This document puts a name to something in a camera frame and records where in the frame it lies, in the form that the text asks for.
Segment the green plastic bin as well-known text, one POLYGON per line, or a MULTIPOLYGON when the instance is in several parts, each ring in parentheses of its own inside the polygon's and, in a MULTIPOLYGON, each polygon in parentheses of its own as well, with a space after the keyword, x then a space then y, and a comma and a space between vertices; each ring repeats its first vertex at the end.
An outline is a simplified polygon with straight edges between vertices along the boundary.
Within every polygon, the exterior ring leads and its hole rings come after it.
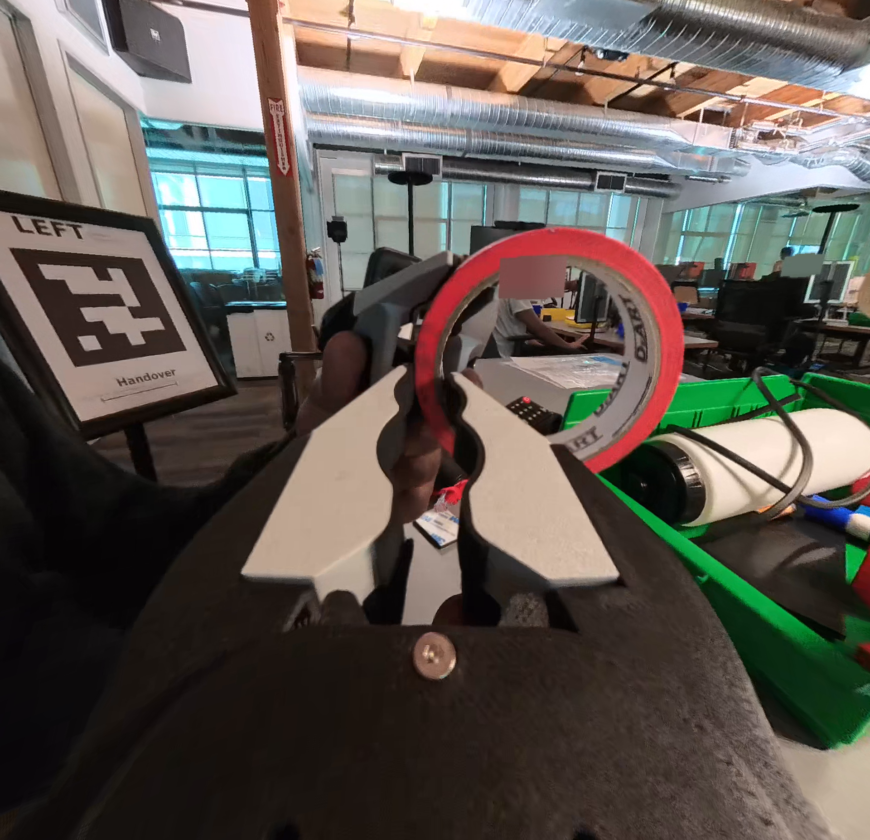
MULTIPOLYGON (((868 418, 868 384, 806 374, 809 389, 798 389, 789 377, 767 384, 786 410, 822 406, 819 391, 868 418)), ((570 395, 564 425, 573 428, 604 402, 605 389, 570 395)), ((767 405, 749 379, 695 380, 681 384, 655 433, 671 425, 692 430, 730 418, 742 418, 767 405)), ((849 745, 868 735, 869 682, 865 670, 847 650, 854 643, 823 638, 785 608, 778 606, 736 573, 715 560, 691 539, 703 529, 666 525, 621 490, 627 502, 653 531, 670 543, 706 596, 743 660, 750 676, 766 684, 777 698, 829 748, 849 745)))

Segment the black floor lamp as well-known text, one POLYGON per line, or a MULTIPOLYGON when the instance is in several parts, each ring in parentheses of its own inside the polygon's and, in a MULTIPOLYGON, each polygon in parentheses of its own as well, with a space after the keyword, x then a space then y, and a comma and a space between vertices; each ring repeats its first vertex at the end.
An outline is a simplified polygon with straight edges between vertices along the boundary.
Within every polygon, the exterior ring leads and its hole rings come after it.
POLYGON ((408 254, 415 257, 415 189, 419 186, 429 185, 434 181, 433 175, 427 171, 392 171, 387 175, 393 185, 403 186, 407 195, 407 235, 408 254))

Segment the red tape roll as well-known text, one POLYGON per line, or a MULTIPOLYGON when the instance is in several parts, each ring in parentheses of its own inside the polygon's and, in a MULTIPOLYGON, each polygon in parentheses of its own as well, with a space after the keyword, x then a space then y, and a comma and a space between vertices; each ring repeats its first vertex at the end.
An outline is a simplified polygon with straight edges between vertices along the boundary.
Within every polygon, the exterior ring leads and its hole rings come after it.
POLYGON ((504 276, 505 262, 532 278, 546 266, 573 267, 604 284, 624 326, 617 382, 604 401, 573 427, 548 437, 599 473, 634 451, 657 428, 680 383, 684 334, 666 280, 640 252, 600 233, 543 227, 515 233, 466 259, 436 291, 419 330, 414 382, 421 414, 449 454, 457 419, 447 409, 444 350, 459 315, 474 297, 504 276))

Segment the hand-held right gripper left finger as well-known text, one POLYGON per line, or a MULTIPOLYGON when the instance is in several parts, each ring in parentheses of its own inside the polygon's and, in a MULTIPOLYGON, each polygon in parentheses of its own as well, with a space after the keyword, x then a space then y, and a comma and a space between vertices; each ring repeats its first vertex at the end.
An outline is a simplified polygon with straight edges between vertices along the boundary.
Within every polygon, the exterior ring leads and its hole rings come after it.
POLYGON ((392 368, 293 444, 299 455, 241 569, 245 580, 366 599, 392 576, 402 537, 393 527, 391 471, 404 452, 414 381, 392 368))

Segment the white bottle black base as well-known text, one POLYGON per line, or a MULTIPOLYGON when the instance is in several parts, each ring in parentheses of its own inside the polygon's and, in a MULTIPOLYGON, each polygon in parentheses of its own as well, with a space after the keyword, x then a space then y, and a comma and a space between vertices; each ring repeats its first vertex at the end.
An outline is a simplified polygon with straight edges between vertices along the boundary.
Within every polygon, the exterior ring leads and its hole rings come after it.
POLYGON ((868 466, 868 425, 811 408, 789 421, 769 415, 661 434, 626 456, 613 482, 668 524, 701 527, 848 488, 868 466))

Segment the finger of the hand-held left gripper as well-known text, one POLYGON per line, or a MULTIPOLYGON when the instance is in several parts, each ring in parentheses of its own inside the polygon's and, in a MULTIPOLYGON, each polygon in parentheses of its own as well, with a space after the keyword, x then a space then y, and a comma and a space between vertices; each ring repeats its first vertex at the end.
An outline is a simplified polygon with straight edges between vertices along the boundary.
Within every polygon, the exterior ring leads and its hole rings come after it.
POLYGON ((410 263, 353 297, 353 333, 364 346, 362 379, 382 379, 415 360, 430 303, 468 258, 451 252, 410 263))
POLYGON ((485 288, 462 308, 445 339, 445 374, 461 373, 484 354, 498 306, 498 289, 485 288))

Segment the plastic-sleeved paper sheet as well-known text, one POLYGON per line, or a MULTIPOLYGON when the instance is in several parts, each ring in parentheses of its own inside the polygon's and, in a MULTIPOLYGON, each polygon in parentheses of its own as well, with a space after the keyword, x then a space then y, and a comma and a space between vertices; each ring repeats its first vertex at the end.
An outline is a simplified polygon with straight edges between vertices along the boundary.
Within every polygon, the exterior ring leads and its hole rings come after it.
POLYGON ((518 370, 566 390, 610 389, 626 372, 621 359, 607 354, 514 357, 518 370))

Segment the black computer monitor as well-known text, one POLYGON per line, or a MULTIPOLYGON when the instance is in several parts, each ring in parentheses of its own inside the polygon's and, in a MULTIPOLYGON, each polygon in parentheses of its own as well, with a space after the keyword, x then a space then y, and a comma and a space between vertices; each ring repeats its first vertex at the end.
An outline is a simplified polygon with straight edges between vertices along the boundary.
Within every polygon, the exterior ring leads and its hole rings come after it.
POLYGON ((809 278, 722 282, 712 323, 719 353, 746 355, 779 344, 790 324, 813 314, 805 301, 809 289, 809 278))

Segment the badge card red clip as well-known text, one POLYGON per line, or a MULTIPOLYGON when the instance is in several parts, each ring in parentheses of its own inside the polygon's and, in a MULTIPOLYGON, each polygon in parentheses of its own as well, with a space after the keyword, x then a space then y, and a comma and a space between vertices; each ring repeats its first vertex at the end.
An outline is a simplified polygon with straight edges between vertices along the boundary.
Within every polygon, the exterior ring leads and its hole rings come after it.
POLYGON ((414 522, 423 537, 439 551, 458 540, 461 504, 467 482, 467 479, 462 479, 437 490, 429 508, 414 522))

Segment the black framed marker sign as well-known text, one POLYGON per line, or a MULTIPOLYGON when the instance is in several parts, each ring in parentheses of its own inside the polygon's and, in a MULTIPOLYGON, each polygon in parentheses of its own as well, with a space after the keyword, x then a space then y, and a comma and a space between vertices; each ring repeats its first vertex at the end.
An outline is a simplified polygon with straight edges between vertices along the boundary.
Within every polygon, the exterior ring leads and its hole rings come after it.
POLYGON ((34 394, 87 442, 124 434, 153 481, 145 424, 236 392, 149 217, 3 191, 1 304, 34 394))

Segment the white cabinet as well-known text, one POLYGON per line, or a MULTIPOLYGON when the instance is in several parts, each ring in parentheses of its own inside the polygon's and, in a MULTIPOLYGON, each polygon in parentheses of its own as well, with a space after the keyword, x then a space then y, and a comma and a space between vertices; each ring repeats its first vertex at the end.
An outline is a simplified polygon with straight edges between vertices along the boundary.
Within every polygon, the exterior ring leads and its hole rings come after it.
POLYGON ((235 301, 225 312, 236 377, 277 378, 280 354, 291 350, 286 302, 235 301))

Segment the black remote control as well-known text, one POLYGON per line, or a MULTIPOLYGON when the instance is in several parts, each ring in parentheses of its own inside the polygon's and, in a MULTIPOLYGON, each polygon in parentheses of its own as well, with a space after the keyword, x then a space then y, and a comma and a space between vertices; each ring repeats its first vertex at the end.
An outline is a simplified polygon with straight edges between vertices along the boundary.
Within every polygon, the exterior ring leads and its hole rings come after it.
POLYGON ((506 405, 508 411, 543 435, 560 432, 563 415, 538 404, 528 396, 521 396, 506 405))

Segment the red post sign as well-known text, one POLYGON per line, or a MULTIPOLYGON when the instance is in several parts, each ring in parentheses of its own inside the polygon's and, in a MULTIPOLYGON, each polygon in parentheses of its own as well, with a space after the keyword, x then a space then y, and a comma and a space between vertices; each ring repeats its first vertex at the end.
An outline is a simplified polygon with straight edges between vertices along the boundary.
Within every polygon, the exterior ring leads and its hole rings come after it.
POLYGON ((295 159, 288 106, 281 97, 268 97, 267 102, 277 171, 288 178, 295 159))

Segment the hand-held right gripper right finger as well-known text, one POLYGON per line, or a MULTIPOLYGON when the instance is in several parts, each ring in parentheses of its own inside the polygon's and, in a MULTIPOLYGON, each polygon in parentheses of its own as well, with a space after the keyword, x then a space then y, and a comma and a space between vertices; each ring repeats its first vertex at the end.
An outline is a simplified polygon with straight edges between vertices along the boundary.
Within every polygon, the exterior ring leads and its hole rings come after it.
POLYGON ((462 604, 471 623, 497 623, 512 600, 620 583, 617 565, 571 476, 571 454, 522 422, 464 374, 448 381, 453 459, 468 477, 460 503, 462 604))

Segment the silver air duct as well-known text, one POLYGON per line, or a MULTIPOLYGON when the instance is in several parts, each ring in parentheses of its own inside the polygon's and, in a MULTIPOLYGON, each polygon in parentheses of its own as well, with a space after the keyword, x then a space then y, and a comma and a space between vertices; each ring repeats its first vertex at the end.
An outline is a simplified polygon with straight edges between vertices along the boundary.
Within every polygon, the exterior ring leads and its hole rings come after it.
POLYGON ((741 178, 751 168, 748 155, 734 149, 731 129, 674 117, 313 67, 300 69, 299 98, 309 119, 355 117, 501 138, 589 140, 604 149, 655 151, 661 159, 679 153, 702 158, 658 164, 684 173, 741 178))

